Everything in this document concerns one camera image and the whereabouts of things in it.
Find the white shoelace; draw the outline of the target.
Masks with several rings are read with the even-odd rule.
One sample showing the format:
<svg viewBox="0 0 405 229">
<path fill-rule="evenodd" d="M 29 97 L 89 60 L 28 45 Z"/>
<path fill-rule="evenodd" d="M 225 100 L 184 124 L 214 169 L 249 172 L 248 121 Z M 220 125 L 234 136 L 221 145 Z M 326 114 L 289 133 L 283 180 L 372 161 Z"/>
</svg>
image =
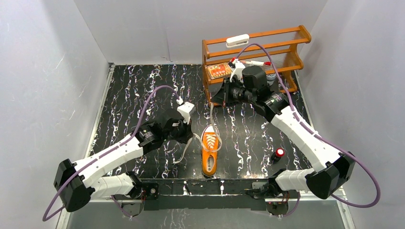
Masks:
<svg viewBox="0 0 405 229">
<path fill-rule="evenodd" d="M 198 136 L 196 134 L 193 134 L 193 136 L 187 141 L 181 158 L 178 161 L 174 161 L 173 164 L 178 164 L 183 160 L 185 152 L 186 152 L 187 148 L 189 147 L 193 137 L 196 137 L 199 140 L 199 142 L 200 142 L 201 146 L 203 147 L 203 149 L 208 151 L 208 152 L 213 153 L 213 152 L 217 152 L 217 151 L 219 151 L 221 149 L 221 147 L 222 147 L 222 139 L 220 138 L 218 128 L 214 125 L 214 122 L 213 122 L 213 108 L 214 108 L 214 104 L 210 103 L 210 121 L 211 121 L 210 127 L 213 129 L 214 135 L 211 138 L 209 138 L 210 142 L 208 144 L 208 148 L 203 143 L 202 137 L 200 137 L 200 136 Z M 218 149 L 214 149 L 213 147 L 211 147 L 211 146 L 214 146 L 214 140 L 215 139 L 217 139 L 219 141 Z"/>
</svg>

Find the orange canvas sneaker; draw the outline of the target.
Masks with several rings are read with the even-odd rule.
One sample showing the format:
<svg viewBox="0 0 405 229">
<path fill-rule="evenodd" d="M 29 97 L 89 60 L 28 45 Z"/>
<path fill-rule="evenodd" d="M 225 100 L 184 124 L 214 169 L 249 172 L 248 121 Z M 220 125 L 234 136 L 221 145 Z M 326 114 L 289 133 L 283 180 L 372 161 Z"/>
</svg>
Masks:
<svg viewBox="0 0 405 229">
<path fill-rule="evenodd" d="M 217 169 L 217 150 L 219 149 L 219 137 L 215 134 L 215 128 L 208 125 L 202 135 L 202 173 L 206 177 L 213 177 Z"/>
</svg>

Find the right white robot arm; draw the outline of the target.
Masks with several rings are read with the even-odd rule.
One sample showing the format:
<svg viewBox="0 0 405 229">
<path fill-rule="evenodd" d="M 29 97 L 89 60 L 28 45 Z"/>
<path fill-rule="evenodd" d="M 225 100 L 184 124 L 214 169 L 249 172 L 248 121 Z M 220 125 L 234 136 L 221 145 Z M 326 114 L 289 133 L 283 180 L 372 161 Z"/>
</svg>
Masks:
<svg viewBox="0 0 405 229">
<path fill-rule="evenodd" d="M 242 81 L 225 78 L 211 102 L 223 106 L 251 104 L 257 114 L 284 133 L 310 161 L 311 169 L 281 169 L 272 175 L 268 179 L 272 196 L 280 198 L 287 191 L 303 190 L 327 199 L 349 180 L 354 160 L 317 139 L 308 123 L 294 114 L 287 96 L 271 90 L 266 73 L 260 67 L 243 69 Z"/>
</svg>

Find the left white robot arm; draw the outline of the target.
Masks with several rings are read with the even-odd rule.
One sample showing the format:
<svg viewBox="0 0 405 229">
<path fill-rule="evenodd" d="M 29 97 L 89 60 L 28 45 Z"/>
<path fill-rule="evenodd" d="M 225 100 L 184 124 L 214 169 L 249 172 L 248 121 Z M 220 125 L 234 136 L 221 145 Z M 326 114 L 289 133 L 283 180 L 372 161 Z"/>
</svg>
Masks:
<svg viewBox="0 0 405 229">
<path fill-rule="evenodd" d="M 144 122 L 137 131 L 99 153 L 75 162 L 70 159 L 60 162 L 53 185 L 66 211 L 77 211 L 90 200 L 107 196 L 140 197 L 143 186 L 133 172 L 111 177 L 106 174 L 159 149 L 167 141 L 187 143 L 193 136 L 191 114 L 194 110 L 193 104 L 185 102 L 177 109 L 166 111 L 160 120 Z"/>
</svg>

